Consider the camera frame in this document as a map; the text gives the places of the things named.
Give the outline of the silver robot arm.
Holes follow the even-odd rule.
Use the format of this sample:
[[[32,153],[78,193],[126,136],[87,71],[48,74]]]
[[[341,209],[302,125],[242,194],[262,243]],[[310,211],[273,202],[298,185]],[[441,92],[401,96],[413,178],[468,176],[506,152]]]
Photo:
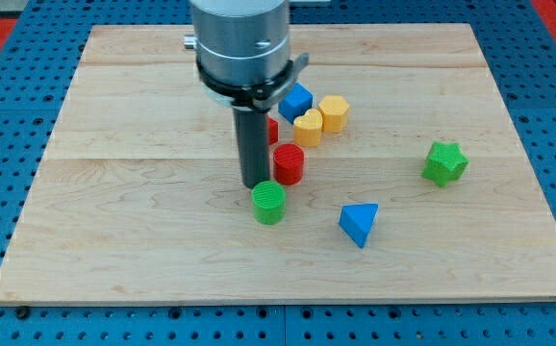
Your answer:
[[[309,64],[291,57],[286,0],[190,0],[190,15],[199,77],[236,110],[269,111]]]

